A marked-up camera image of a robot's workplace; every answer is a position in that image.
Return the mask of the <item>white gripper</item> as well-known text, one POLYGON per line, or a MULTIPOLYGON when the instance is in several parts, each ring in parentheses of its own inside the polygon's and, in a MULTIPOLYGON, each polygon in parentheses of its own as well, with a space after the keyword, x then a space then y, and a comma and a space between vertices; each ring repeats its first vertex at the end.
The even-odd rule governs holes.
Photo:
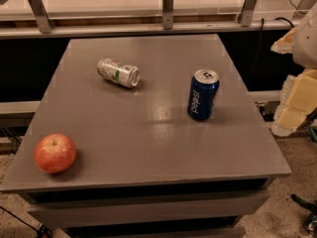
POLYGON ((302 126, 317 109, 317 3, 297 28, 274 42, 270 50, 281 55, 292 53, 296 63, 309 67, 297 76, 289 75, 280 93, 271 132, 286 137, 302 126))

